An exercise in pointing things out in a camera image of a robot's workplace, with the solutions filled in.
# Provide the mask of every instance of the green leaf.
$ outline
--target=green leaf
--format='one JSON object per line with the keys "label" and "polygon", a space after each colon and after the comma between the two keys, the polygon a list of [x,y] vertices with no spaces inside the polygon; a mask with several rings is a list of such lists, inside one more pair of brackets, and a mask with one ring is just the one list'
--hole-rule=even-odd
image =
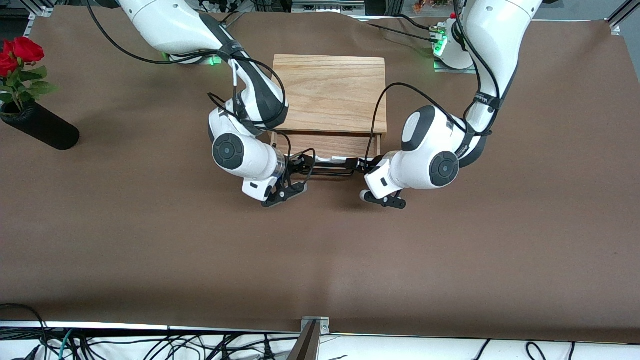
{"label": "green leaf", "polygon": [[33,92],[29,92],[29,95],[31,95],[31,97],[34,98],[35,100],[40,100],[40,94],[34,94]]}
{"label": "green leaf", "polygon": [[29,86],[28,90],[33,95],[44,95],[54,92],[57,89],[57,86],[46,81],[35,81],[34,83],[31,83],[31,86]]}
{"label": "green leaf", "polygon": [[11,94],[0,94],[0,101],[6,103],[13,102],[13,97]]}
{"label": "green leaf", "polygon": [[35,69],[31,69],[29,71],[25,71],[25,72],[29,72],[31,74],[36,74],[36,75],[40,75],[40,79],[44,79],[47,77],[47,68],[44,66],[41,67],[37,67]]}
{"label": "green leaf", "polygon": [[18,83],[19,79],[19,71],[14,71],[6,78],[6,86],[15,86]]}
{"label": "green leaf", "polygon": [[31,94],[29,94],[29,92],[20,93],[20,101],[27,102],[27,101],[32,100],[32,99],[33,99],[33,96],[31,96]]}
{"label": "green leaf", "polygon": [[20,81],[40,80],[42,76],[30,71],[20,71]]}

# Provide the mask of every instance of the black cable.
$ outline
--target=black cable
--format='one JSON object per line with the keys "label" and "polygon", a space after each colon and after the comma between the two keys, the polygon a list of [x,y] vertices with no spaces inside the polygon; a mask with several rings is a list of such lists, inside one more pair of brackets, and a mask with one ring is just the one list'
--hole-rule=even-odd
{"label": "black cable", "polygon": [[430,30],[428,26],[423,26],[423,25],[418,24],[417,22],[413,21],[412,18],[410,18],[409,16],[407,16],[407,15],[405,15],[403,13],[399,13],[397,15],[394,15],[394,17],[401,17],[401,18],[407,20],[408,22],[411,22],[411,25],[415,26],[416,28],[420,28],[420,29],[423,29],[423,30]]}
{"label": "black cable", "polygon": [[[493,71],[491,70],[489,65],[487,65],[487,63],[483,59],[483,57],[480,56],[478,51],[475,49],[474,45],[472,44],[471,40],[469,39],[469,36],[467,35],[467,32],[465,31],[464,26],[462,25],[462,18],[460,17],[460,6],[459,6],[458,0],[453,0],[453,10],[454,10],[454,13],[456,14],[456,19],[457,19],[457,21],[455,22],[455,26],[458,27],[458,30],[462,34],[463,41],[466,42],[468,48],[473,52],[473,54],[476,56],[478,61],[480,61],[482,66],[484,66],[486,71],[489,73],[489,76],[491,76],[491,80],[493,81],[493,85],[495,86],[495,95],[496,95],[495,97],[498,98],[498,99],[501,99],[502,96],[500,94],[500,86],[498,85],[498,81],[497,81],[497,79],[495,77],[495,74],[493,73]],[[476,72],[478,72],[478,77],[477,77],[478,78],[478,91],[480,91],[479,68],[478,68],[478,66],[477,66],[475,61],[474,61],[474,65],[476,66]],[[493,116],[491,117],[491,120],[489,121],[489,124],[484,129],[484,131],[482,131],[481,133],[477,133],[478,135],[480,135],[480,136],[491,135],[491,127],[493,127],[493,123],[495,122],[495,119],[498,116],[498,110],[499,109],[494,109]]]}
{"label": "black cable", "polygon": [[147,358],[151,355],[151,353],[153,353],[153,351],[160,346],[160,344],[162,344],[163,342],[170,340],[171,336],[166,336],[163,340],[159,341],[157,344],[154,345],[154,347],[151,348],[151,350],[149,350],[149,352],[147,352],[147,354],[145,355],[145,357],[142,360],[147,360]]}
{"label": "black cable", "polygon": [[569,350],[569,356],[567,360],[573,360],[573,351],[575,350],[575,341],[571,342],[571,350]]}
{"label": "black cable", "polygon": [[234,341],[235,339],[239,338],[240,335],[234,334],[234,335],[230,335],[229,337],[227,337],[227,335],[225,335],[225,337],[222,339],[221,342],[218,343],[218,345],[216,346],[216,348],[214,348],[211,353],[209,353],[209,356],[207,356],[205,358],[205,360],[213,360],[214,357],[216,357],[220,350],[222,349],[222,346],[228,345],[229,343],[231,343],[232,341]]}
{"label": "black cable", "polygon": [[547,358],[545,357],[545,353],[542,352],[542,350],[540,349],[540,347],[538,346],[538,344],[536,344],[533,341],[528,342],[525,345],[525,349],[527,350],[527,355],[529,356],[529,359],[531,360],[536,360],[533,355],[531,355],[531,350],[529,350],[529,347],[533,345],[536,349],[538,349],[538,353],[540,354],[540,356],[542,357],[542,360],[547,360]]}
{"label": "black cable", "polygon": [[484,344],[482,345],[482,347],[480,348],[480,351],[478,352],[478,355],[476,355],[475,360],[480,360],[480,357],[482,356],[482,353],[484,352],[484,350],[486,349],[486,346],[489,345],[489,342],[491,341],[491,339],[487,339]]}
{"label": "black cable", "polygon": [[93,356],[93,352],[89,347],[89,341],[87,340],[86,336],[80,336],[79,339],[80,339],[80,346],[85,348],[88,351],[89,356],[91,357],[91,360],[95,360],[95,356]]}
{"label": "black cable", "polygon": [[226,23],[225,26],[227,27],[227,29],[231,27],[231,25],[233,25],[236,21],[240,20],[240,18],[245,14],[246,13],[240,13],[240,15],[238,15],[235,19],[231,20],[231,22]]}
{"label": "black cable", "polygon": [[[540,354],[540,356],[542,357],[542,360],[547,360],[547,358],[545,357],[545,353],[542,352],[542,349],[540,349],[540,347],[538,346],[538,344],[536,344],[533,341],[529,341],[527,342],[527,344],[525,345],[525,350],[527,351],[527,355],[529,356],[529,359],[531,360],[536,360],[533,355],[531,355],[531,350],[530,350],[530,346],[533,345],[533,347],[536,348],[536,350],[538,351],[538,353]],[[571,341],[571,349],[569,349],[569,356],[567,357],[567,360],[572,360],[573,359],[573,351],[575,350],[575,341]]]}
{"label": "black cable", "polygon": [[15,304],[15,303],[6,303],[6,304],[0,304],[0,309],[11,309],[11,308],[19,308],[19,309],[25,309],[30,311],[32,314],[34,314],[36,316],[36,318],[38,318],[38,322],[40,322],[40,329],[42,330],[42,339],[40,340],[40,342],[44,342],[44,359],[48,359],[47,357],[47,331],[45,330],[45,326],[44,326],[44,320],[42,320],[42,317],[40,316],[40,314],[38,314],[38,311],[35,311],[35,309],[33,309],[31,306],[27,306],[24,304]]}
{"label": "black cable", "polygon": [[438,104],[435,100],[433,100],[429,95],[425,94],[424,92],[420,91],[418,88],[406,84],[406,83],[392,83],[391,85],[387,86],[383,91],[382,94],[380,94],[380,97],[378,98],[378,102],[376,103],[376,108],[373,111],[373,119],[371,120],[371,132],[369,133],[369,143],[367,144],[367,152],[365,153],[364,156],[364,169],[367,168],[367,163],[368,163],[368,157],[369,157],[369,150],[371,150],[371,142],[373,141],[373,131],[376,125],[376,115],[378,114],[378,108],[380,107],[380,102],[382,101],[383,96],[385,95],[385,93],[391,89],[394,86],[404,86],[405,88],[409,88],[415,92],[417,92],[418,94],[420,94],[421,96],[423,96],[425,99],[427,99],[431,104],[433,104],[433,106],[435,106],[436,108],[438,108],[440,111],[442,111],[442,113],[447,117],[447,119],[449,119],[458,129],[460,129],[461,131],[463,131],[464,133],[467,132],[466,126],[468,126],[467,121],[465,119],[460,119],[463,124],[465,125],[465,127],[462,127],[462,125],[460,125],[458,123],[458,121],[456,121],[456,119],[454,119],[454,117],[448,113],[446,110],[444,110],[444,108]]}
{"label": "black cable", "polygon": [[402,35],[406,35],[408,37],[412,37],[412,38],[419,38],[421,40],[425,40],[428,42],[432,42],[432,43],[437,43],[438,41],[432,38],[424,38],[424,37],[419,37],[418,35],[414,35],[414,34],[409,34],[409,33],[405,33],[404,31],[400,31],[400,30],[396,30],[396,29],[391,29],[391,28],[386,28],[385,26],[380,26],[380,25],[375,25],[375,24],[369,24],[371,26],[373,26],[374,28],[378,28],[378,29],[383,29],[383,30],[387,30],[387,31],[392,31],[394,33],[399,33]]}
{"label": "black cable", "polygon": [[345,173],[338,173],[338,172],[322,172],[318,169],[316,169],[316,171],[313,173],[313,176],[333,176],[333,177],[349,177],[352,176],[353,174],[355,174],[355,170],[352,170],[351,172],[345,172]]}
{"label": "black cable", "polygon": [[271,75],[273,75],[274,78],[276,78],[276,80],[278,81],[278,85],[280,85],[280,89],[282,91],[282,105],[280,105],[280,109],[278,110],[278,113],[276,115],[274,115],[271,119],[269,120],[263,120],[263,121],[253,121],[254,124],[265,124],[271,121],[276,120],[278,117],[280,117],[280,115],[282,114],[282,112],[284,111],[284,109],[286,108],[286,102],[287,102],[287,93],[284,90],[284,84],[282,83],[282,80],[280,79],[280,76],[278,76],[278,74],[276,74],[275,71],[273,71],[273,69],[271,67],[269,67],[268,65],[266,65],[265,63],[262,63],[258,60],[255,59],[251,59],[251,58],[245,58],[244,56],[237,56],[234,55],[233,59],[235,59],[235,61],[248,61],[250,63],[254,63],[258,66],[261,66],[263,68],[265,68]]}
{"label": "black cable", "polygon": [[157,61],[157,60],[150,60],[150,59],[142,58],[141,56],[138,56],[138,55],[130,53],[129,51],[125,50],[123,47],[118,45],[118,43],[116,43],[109,36],[109,34],[107,34],[107,32],[102,27],[102,25],[100,25],[100,22],[98,21],[98,18],[96,18],[95,14],[93,13],[93,8],[91,8],[91,4],[89,3],[89,0],[84,0],[84,1],[86,2],[86,8],[87,8],[87,10],[89,10],[89,14],[91,15],[91,18],[93,19],[93,22],[98,27],[98,30],[100,30],[100,32],[104,35],[104,37],[107,40],[109,40],[111,45],[115,46],[116,49],[120,50],[121,52],[125,53],[126,55],[129,55],[130,57],[132,57],[132,58],[134,58],[136,60],[144,61],[145,63],[157,64],[157,65],[168,65],[168,64],[177,64],[177,63],[181,63],[183,61],[193,60],[193,59],[196,59],[196,58],[200,58],[202,56],[214,55],[214,54],[218,53],[215,50],[203,51],[203,52],[197,53],[197,54],[196,53],[189,53],[189,54],[182,55],[182,56],[186,56],[186,57],[181,57],[178,60],[169,60],[169,61]]}
{"label": "black cable", "polygon": [[169,360],[169,359],[171,359],[171,358],[174,358],[174,359],[175,359],[175,353],[176,353],[176,352],[178,352],[178,350],[180,350],[181,348],[186,348],[186,349],[189,349],[189,350],[195,351],[195,352],[198,354],[198,360],[202,360],[202,355],[201,355],[201,353],[200,353],[197,349],[195,349],[195,348],[193,348],[193,347],[190,347],[190,346],[185,345],[185,344],[187,344],[187,343],[188,343],[188,341],[185,341],[185,342],[183,342],[182,344],[180,344],[180,345],[178,345],[178,346],[176,346],[176,347],[174,347],[174,346],[172,345],[172,349],[171,349],[171,351],[169,351],[169,355],[166,357],[166,359],[165,359],[165,360]]}
{"label": "black cable", "polygon": [[261,128],[261,130],[265,130],[265,131],[271,131],[272,133],[276,133],[276,134],[280,134],[282,136],[284,136],[285,140],[287,140],[287,146],[289,147],[289,149],[287,150],[287,157],[284,161],[284,173],[282,175],[282,177],[280,178],[280,185],[282,185],[284,187],[284,180],[285,177],[289,180],[289,186],[291,186],[291,176],[287,173],[287,167],[289,165],[289,159],[291,159],[291,139],[287,136],[287,134],[285,134],[283,131],[280,130],[276,130],[276,129],[267,129],[267,128]]}
{"label": "black cable", "polygon": [[[269,341],[274,343],[276,341],[288,341],[288,340],[297,340],[297,339],[298,338],[278,338],[278,339],[271,339]],[[238,351],[248,350],[248,349],[254,347],[255,345],[260,345],[260,344],[263,344],[263,343],[264,343],[264,340],[263,341],[258,341],[258,342],[255,342],[255,343],[251,343],[251,344],[247,344],[247,345],[242,346],[242,347],[239,347],[237,349],[234,349],[234,351],[231,351],[229,353],[229,355],[221,357],[220,360],[228,360],[231,355],[233,355],[234,353],[236,353]]]}
{"label": "black cable", "polygon": [[222,19],[221,23],[223,23],[223,24],[227,23],[227,19],[228,19],[229,17],[231,17],[231,15],[233,15],[233,14],[235,14],[235,13],[238,13],[238,12],[230,12],[230,13],[229,13],[229,15],[225,16],[225,18],[224,18],[224,19]]}
{"label": "black cable", "polygon": [[152,357],[150,357],[150,358],[149,358],[149,360],[153,360],[153,359],[155,359],[158,355],[160,355],[160,353],[161,353],[164,349],[166,349],[166,348],[168,348],[168,347],[172,347],[172,348],[173,348],[173,343],[175,343],[176,341],[180,341],[180,340],[182,340],[182,335],[178,336],[178,337],[177,337],[177,338],[175,338],[175,339],[168,339],[168,341],[167,341],[166,345],[165,345],[165,346],[163,346],[163,347],[161,347],[160,349],[158,349],[158,351],[157,351],[157,352],[156,352]]}
{"label": "black cable", "polygon": [[[251,58],[245,58],[244,56],[237,56],[237,55],[232,55],[231,56],[232,59],[234,59],[235,61],[248,61],[250,63],[254,63],[258,66],[264,67],[271,75],[273,75],[274,78],[276,78],[276,80],[278,81],[278,85],[280,85],[280,89],[282,91],[282,103],[280,105],[280,109],[278,109],[278,113],[276,115],[274,115],[273,117],[271,117],[270,119],[267,120],[262,120],[262,121],[253,121],[252,122],[254,124],[266,124],[268,122],[274,121],[276,120],[278,117],[280,117],[280,115],[282,114],[282,112],[284,111],[284,109],[286,108],[286,103],[287,103],[287,92],[284,89],[284,84],[282,83],[282,80],[280,79],[280,76],[278,76],[278,74],[276,74],[275,71],[273,71],[273,69],[266,65],[265,63],[262,63],[261,61],[258,60],[254,60]],[[209,96],[209,99],[224,113],[226,113],[227,115],[233,116],[236,119],[240,119],[240,115],[235,113],[235,112],[231,112],[228,111],[226,109],[226,107],[224,106],[225,101],[220,97],[217,96],[213,93],[207,93],[207,95]]]}
{"label": "black cable", "polygon": [[305,180],[302,182],[302,185],[306,184],[307,181],[309,181],[309,179],[311,178],[311,175],[314,172],[314,167],[316,167],[316,158],[317,158],[317,154],[316,154],[316,150],[312,147],[308,148],[307,150],[303,151],[300,153],[300,155],[304,154],[305,152],[309,152],[311,151],[312,154],[314,155],[314,162],[311,164],[311,167],[309,167],[309,171],[307,173],[307,177],[305,178]]}
{"label": "black cable", "polygon": [[191,339],[184,340],[184,342],[183,342],[182,344],[180,344],[180,345],[178,345],[178,346],[176,346],[176,347],[174,347],[174,346],[172,345],[171,352],[169,352],[169,356],[167,356],[166,360],[169,360],[169,358],[170,358],[171,356],[175,356],[175,353],[176,353],[178,350],[180,350],[181,348],[183,348],[183,347],[185,347],[185,348],[189,348],[187,345],[188,345],[189,343],[191,343],[193,340],[195,340],[195,339],[197,339],[197,338],[199,338],[199,337],[200,337],[200,335],[193,336]]}
{"label": "black cable", "polygon": [[90,346],[100,345],[100,344],[113,344],[113,345],[131,345],[138,343],[152,343],[158,341],[166,341],[166,338],[162,339],[144,339],[144,340],[135,340],[135,341],[96,341],[95,343],[90,343]]}

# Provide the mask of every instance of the black vase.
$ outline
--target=black vase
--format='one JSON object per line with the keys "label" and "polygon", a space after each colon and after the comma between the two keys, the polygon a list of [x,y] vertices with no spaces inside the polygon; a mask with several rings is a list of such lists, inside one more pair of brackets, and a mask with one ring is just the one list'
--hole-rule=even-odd
{"label": "black vase", "polygon": [[75,126],[35,102],[25,104],[21,113],[14,102],[9,102],[0,108],[0,113],[17,114],[0,117],[5,123],[58,150],[71,149],[80,139]]}

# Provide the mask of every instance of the wood grain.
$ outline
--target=wood grain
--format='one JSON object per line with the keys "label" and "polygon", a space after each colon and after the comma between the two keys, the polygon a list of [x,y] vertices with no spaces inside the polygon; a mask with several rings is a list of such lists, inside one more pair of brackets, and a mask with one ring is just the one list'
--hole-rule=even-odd
{"label": "wood grain", "polygon": [[[386,87],[385,59],[356,56],[281,55],[273,70],[287,90],[289,114],[278,129],[369,133]],[[387,100],[380,102],[374,132],[387,132]]]}
{"label": "wood grain", "polygon": [[[271,136],[271,144],[278,144],[283,153],[288,151],[287,140],[282,135]],[[317,135],[317,134],[287,134],[291,140],[291,154],[309,149],[316,150],[316,155],[323,159],[332,156],[344,156],[347,158],[360,158],[367,152],[368,136],[344,136],[344,135]],[[380,155],[380,134],[374,135],[371,142],[369,157]]]}

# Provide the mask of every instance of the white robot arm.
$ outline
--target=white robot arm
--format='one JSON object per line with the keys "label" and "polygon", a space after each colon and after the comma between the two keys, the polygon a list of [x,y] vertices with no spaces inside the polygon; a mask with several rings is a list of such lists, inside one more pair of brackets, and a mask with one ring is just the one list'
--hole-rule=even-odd
{"label": "white robot arm", "polygon": [[285,168],[283,154],[255,137],[282,124],[289,105],[281,89],[221,24],[184,0],[120,0],[154,49],[178,58],[217,51],[246,89],[209,115],[212,155],[220,168],[244,179],[243,192],[265,201]]}
{"label": "white robot arm", "polygon": [[[400,151],[386,154],[373,168],[366,160],[364,166],[351,167],[366,173],[370,191],[361,193],[363,200],[403,208],[403,200],[389,195],[404,188],[447,186],[460,168],[480,157],[515,76],[524,33],[541,3],[465,0],[463,13],[458,14],[460,7],[454,0],[457,19],[441,24],[449,41],[446,46],[434,45],[434,53],[454,69],[475,64],[479,86],[474,101],[462,118],[439,106],[416,110],[405,122]],[[255,138],[284,122],[288,104],[283,92],[221,24],[197,13],[184,0],[120,0],[120,4],[142,37],[158,51],[179,58],[217,51],[246,84],[246,90],[209,115],[212,155],[223,170],[244,179],[243,192],[270,206],[269,201],[285,201],[306,190],[306,181],[288,188],[283,182],[283,175],[291,172],[287,166],[297,167],[298,172],[307,166],[310,174],[306,160],[285,159],[279,150]],[[272,201],[278,196],[282,200]]]}
{"label": "white robot arm", "polygon": [[463,116],[466,122],[435,106],[412,113],[404,124],[402,150],[386,154],[365,175],[370,193],[364,190],[363,200],[385,205],[403,188],[447,186],[461,167],[480,157],[515,76],[522,38],[541,3],[468,0],[462,15],[443,24],[449,41],[436,56],[454,69],[475,64],[478,71],[479,89]]}

